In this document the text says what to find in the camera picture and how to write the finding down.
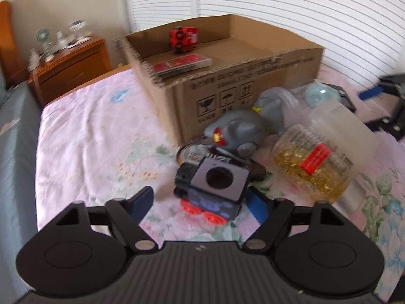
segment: red toy robot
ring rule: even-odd
[[[170,32],[170,47],[176,54],[193,51],[198,42],[198,28],[176,27]]]

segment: gray blanket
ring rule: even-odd
[[[26,292],[15,268],[20,248],[37,232],[35,161],[41,108],[27,83],[0,108],[0,303]]]

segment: small fan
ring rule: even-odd
[[[37,34],[36,34],[36,40],[37,42],[42,44],[43,50],[44,50],[44,55],[45,55],[45,61],[48,63],[51,60],[53,60],[54,55],[52,53],[51,49],[51,43],[49,42],[49,37],[51,36],[51,32],[46,29],[40,29]]]

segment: clear plastic container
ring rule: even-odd
[[[376,136],[343,104],[330,99],[315,107],[304,122],[305,128],[350,166],[354,178],[370,161],[378,147]]]
[[[335,203],[348,187],[350,165],[300,124],[289,127],[272,149],[274,163],[313,203]]]

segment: screw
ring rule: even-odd
[[[135,243],[135,248],[142,251],[148,251],[155,248],[155,243],[151,240],[139,240]]]
[[[246,243],[246,247],[252,250],[260,250],[266,247],[266,243],[260,239],[251,239]]]
[[[198,245],[197,247],[195,247],[195,249],[198,250],[198,251],[204,251],[206,248],[207,247],[205,245],[203,245],[203,244]]]

